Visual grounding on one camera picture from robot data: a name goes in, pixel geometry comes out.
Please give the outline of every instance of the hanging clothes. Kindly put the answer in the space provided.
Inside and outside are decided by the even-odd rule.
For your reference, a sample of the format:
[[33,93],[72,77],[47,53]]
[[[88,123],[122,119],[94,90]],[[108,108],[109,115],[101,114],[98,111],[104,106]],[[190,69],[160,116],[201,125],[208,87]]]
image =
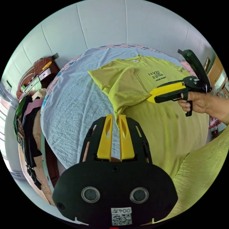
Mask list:
[[25,160],[29,167],[36,167],[34,157],[41,156],[42,153],[38,150],[36,141],[33,137],[33,123],[37,112],[40,107],[34,108],[28,115],[25,116],[25,121],[23,124],[23,130],[25,134],[24,138],[24,154]]
[[34,108],[41,107],[44,99],[37,97],[33,102],[29,103],[25,112],[25,116],[31,113]]
[[26,107],[28,105],[29,102],[32,101],[32,97],[31,96],[25,96],[21,102],[19,103],[15,115],[14,115],[14,121],[13,121],[13,128],[14,128],[14,135],[17,139],[17,142],[20,143],[20,140],[18,138],[18,118],[21,117],[22,115],[24,116]]
[[[23,141],[22,141],[21,146],[22,146],[22,151],[23,151],[23,153],[24,153],[24,152],[25,152],[25,148],[24,148],[24,143],[23,143]],[[41,184],[41,183],[39,182],[39,180],[37,179],[35,171],[34,171],[30,166],[28,166],[28,165],[26,165],[26,168],[27,168],[27,173],[28,173],[29,176],[32,178],[34,184],[38,187],[39,190],[41,190],[41,185],[42,185],[42,184]]]

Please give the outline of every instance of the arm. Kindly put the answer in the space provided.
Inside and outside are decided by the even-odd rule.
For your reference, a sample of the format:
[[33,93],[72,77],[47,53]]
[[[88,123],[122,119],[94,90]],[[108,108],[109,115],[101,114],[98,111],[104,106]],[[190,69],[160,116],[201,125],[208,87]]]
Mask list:
[[208,107],[206,113],[229,125],[229,98],[221,98],[207,94]]

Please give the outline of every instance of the yellow t-shirt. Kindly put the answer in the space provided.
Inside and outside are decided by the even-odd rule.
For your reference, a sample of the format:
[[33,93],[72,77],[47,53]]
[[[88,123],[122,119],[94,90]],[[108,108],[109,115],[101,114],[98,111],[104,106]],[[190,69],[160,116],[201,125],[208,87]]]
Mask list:
[[118,115],[136,120],[149,142],[153,164],[173,178],[189,152],[206,143],[209,117],[193,112],[186,117],[177,102],[154,104],[147,101],[157,86],[189,76],[188,71],[169,61],[138,55],[116,59],[88,71]]

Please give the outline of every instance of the window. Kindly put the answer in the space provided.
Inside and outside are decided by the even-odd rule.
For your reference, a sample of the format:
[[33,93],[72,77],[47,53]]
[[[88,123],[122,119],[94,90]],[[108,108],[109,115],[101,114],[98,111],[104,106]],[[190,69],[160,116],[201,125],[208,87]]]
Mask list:
[[0,150],[7,168],[11,171],[5,152],[5,120],[10,108],[10,103],[0,97]]

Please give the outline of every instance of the fingers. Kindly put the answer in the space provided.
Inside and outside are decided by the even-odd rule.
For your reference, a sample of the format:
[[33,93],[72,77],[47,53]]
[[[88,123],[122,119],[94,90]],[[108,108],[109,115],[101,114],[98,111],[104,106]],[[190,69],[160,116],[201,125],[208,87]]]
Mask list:
[[190,109],[190,106],[191,106],[190,103],[187,103],[185,100],[178,101],[178,104],[182,107],[183,111],[188,112],[191,110]]
[[191,92],[191,91],[188,92],[188,100],[189,101],[190,100],[196,101],[196,100],[202,99],[204,96],[205,96],[204,93]]

